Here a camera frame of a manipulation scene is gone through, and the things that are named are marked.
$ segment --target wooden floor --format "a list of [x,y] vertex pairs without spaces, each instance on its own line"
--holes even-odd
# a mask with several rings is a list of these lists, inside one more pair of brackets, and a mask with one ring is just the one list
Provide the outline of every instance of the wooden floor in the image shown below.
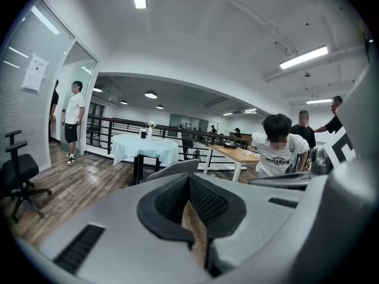
[[[87,205],[110,192],[128,187],[128,183],[132,180],[131,164],[118,163],[113,166],[112,160],[85,154],[78,157],[74,165],[67,166],[66,154],[59,144],[50,143],[52,168],[41,172],[31,180],[36,184],[36,188],[49,188],[53,192],[51,196],[42,193],[33,198],[35,205],[44,212],[44,219],[40,219],[39,215],[28,207],[28,203],[25,203],[18,210],[18,224],[14,224],[10,221],[14,202],[9,198],[0,201],[0,207],[13,234],[35,247],[38,247],[55,228]],[[153,168],[145,167],[144,178],[153,172]],[[208,174],[227,180],[233,178],[233,172],[208,172]],[[255,166],[249,166],[247,170],[241,172],[239,182],[246,183],[254,175]],[[196,243],[193,252],[202,264],[205,253],[204,227],[191,205],[186,207],[183,227],[194,233]]]

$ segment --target flower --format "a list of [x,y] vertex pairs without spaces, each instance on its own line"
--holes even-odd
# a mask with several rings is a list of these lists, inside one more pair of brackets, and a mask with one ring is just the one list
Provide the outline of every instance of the flower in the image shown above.
[[147,123],[147,126],[149,126],[151,128],[155,128],[156,127],[156,123],[155,123],[155,121],[150,121],[149,123]]

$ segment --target round table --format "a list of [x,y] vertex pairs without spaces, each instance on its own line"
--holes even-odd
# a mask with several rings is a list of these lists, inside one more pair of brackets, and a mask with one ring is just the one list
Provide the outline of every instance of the round table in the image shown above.
[[114,135],[111,142],[114,165],[124,159],[134,157],[134,183],[142,179],[144,157],[157,159],[156,171],[159,170],[159,163],[168,166],[178,161],[179,145],[165,138],[142,139],[139,134],[121,134]]

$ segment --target black shorts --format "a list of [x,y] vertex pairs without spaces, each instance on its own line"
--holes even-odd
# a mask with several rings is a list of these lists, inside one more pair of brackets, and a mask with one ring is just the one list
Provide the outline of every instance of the black shorts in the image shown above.
[[65,137],[67,143],[76,142],[78,140],[78,134],[76,133],[76,124],[65,124]]

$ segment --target man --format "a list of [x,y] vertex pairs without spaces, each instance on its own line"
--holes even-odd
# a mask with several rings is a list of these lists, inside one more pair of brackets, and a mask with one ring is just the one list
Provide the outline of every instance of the man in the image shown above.
[[54,115],[54,112],[55,112],[55,108],[57,107],[57,104],[58,104],[58,100],[59,100],[59,95],[56,91],[57,89],[57,86],[59,84],[59,81],[57,79],[57,81],[55,82],[55,87],[54,87],[54,92],[53,92],[53,98],[52,98],[52,102],[50,104],[50,114],[49,114],[49,142],[50,142],[50,139],[52,137],[52,134],[50,132],[50,125],[52,124],[52,119],[53,119],[53,115]]
[[298,115],[298,124],[291,127],[291,134],[302,136],[302,138],[305,139],[309,145],[308,159],[306,161],[304,170],[309,169],[312,152],[316,146],[316,139],[314,137],[314,132],[308,126],[308,124],[309,124],[309,114],[306,110],[302,110],[299,112],[299,115]]
[[78,140],[76,133],[76,127],[82,124],[82,117],[84,114],[84,98],[81,94],[83,83],[80,81],[74,81],[72,83],[72,92],[74,96],[71,97],[67,108],[66,116],[62,121],[62,125],[65,126],[65,137],[69,144],[70,153],[66,155],[69,159],[67,165],[73,165],[76,162],[75,142]]
[[325,126],[321,126],[320,128],[313,130],[315,133],[323,133],[324,131],[328,131],[329,134],[332,132],[336,132],[340,130],[342,127],[342,124],[339,120],[339,118],[336,116],[336,111],[341,106],[343,100],[340,96],[335,96],[332,99],[332,112],[334,113],[334,117],[331,119],[331,121]]
[[242,138],[242,135],[241,135],[241,131],[239,130],[239,128],[237,127],[237,128],[235,128],[235,137],[236,138]]
[[284,175],[300,154],[298,169],[306,164],[309,146],[300,135],[290,134],[292,121],[286,115],[269,115],[262,122],[265,134],[253,133],[253,145],[261,155],[257,177]]

